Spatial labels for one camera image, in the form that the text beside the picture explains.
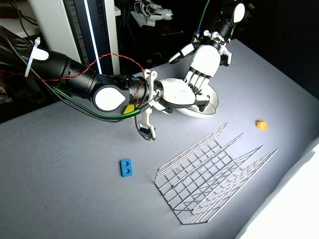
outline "wire dish rack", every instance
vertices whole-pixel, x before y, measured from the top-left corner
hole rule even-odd
[[[216,139],[227,123],[158,169],[155,185],[182,224],[209,222],[278,151],[250,165],[263,146],[233,159]]]

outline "blue plastic piece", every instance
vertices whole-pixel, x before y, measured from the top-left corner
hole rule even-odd
[[[133,175],[133,168],[130,159],[121,160],[122,176],[129,177]]]

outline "robotic hand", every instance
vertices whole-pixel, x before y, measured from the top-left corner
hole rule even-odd
[[[170,58],[169,63],[174,64],[180,58],[194,53],[184,81],[196,95],[196,100],[205,102],[201,106],[179,109],[182,113],[204,118],[216,112],[218,97],[208,82],[215,75],[219,65],[229,66],[231,63],[232,54],[226,45],[230,43],[233,31],[244,14],[245,6],[242,2],[227,1],[214,21],[212,29],[203,32],[202,41],[197,40],[199,37],[197,34],[192,43]]]
[[[33,46],[0,26],[0,61],[18,66],[16,70],[25,70],[27,65],[26,77],[30,69],[31,74],[35,75],[32,77],[42,80],[59,98],[62,95],[66,99],[65,103],[96,119],[118,122],[141,114],[141,120],[136,124],[140,134],[147,140],[156,138],[155,128],[150,124],[152,108],[171,113],[172,108],[196,104],[191,88],[180,79],[157,80],[157,72],[148,69],[144,70],[143,77],[97,74],[64,54],[37,47],[38,44],[39,39]],[[2,69],[0,72],[12,74]],[[102,112],[112,112],[120,106],[137,103],[140,106],[126,115],[105,116],[89,111],[70,96],[87,99]]]
[[[151,0],[137,0],[135,5],[140,5],[140,12],[132,11],[132,16],[138,22],[140,26],[155,26],[155,22],[158,20],[171,20],[173,13],[170,9],[163,9],[161,5],[151,2]]]

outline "white zip tie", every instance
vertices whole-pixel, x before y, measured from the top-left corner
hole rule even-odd
[[[40,44],[40,37],[37,37],[36,40],[34,41],[34,46],[33,46],[29,61],[28,61],[28,65],[26,66],[24,77],[28,77],[28,75],[29,75],[29,71],[30,71],[31,64],[33,61],[34,50],[38,47],[39,44]]]

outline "gray table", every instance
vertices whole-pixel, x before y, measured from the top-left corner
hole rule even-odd
[[[0,238],[233,238],[318,132],[319,101],[239,41],[210,84],[209,119],[152,114],[155,142],[133,120],[111,124],[56,103],[0,125]],[[156,68],[182,78],[189,58]],[[254,122],[266,120],[269,129]],[[234,150],[279,152],[208,224],[181,226],[153,184],[157,169],[228,122],[220,141],[244,132]],[[119,161],[133,161],[123,178]]]

